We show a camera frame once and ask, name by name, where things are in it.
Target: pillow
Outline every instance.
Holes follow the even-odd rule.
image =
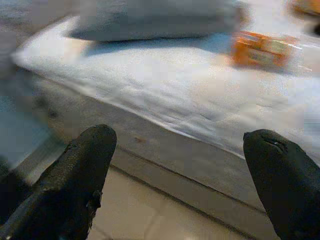
[[[232,31],[236,0],[87,0],[70,37],[94,41],[207,36]]]

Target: orange package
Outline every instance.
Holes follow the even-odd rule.
[[[291,55],[294,37],[269,37],[241,31],[236,34],[232,49],[233,62],[240,66],[260,65],[285,67]]]
[[[320,15],[320,0],[293,0],[292,7],[297,13]]]

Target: white sheet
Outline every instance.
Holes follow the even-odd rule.
[[[246,30],[303,35],[306,22],[286,12],[286,1],[249,2]],[[233,68],[223,34],[95,43],[66,37],[74,20],[27,42],[14,55],[17,64],[241,157],[244,132],[266,128],[320,159],[317,76]]]

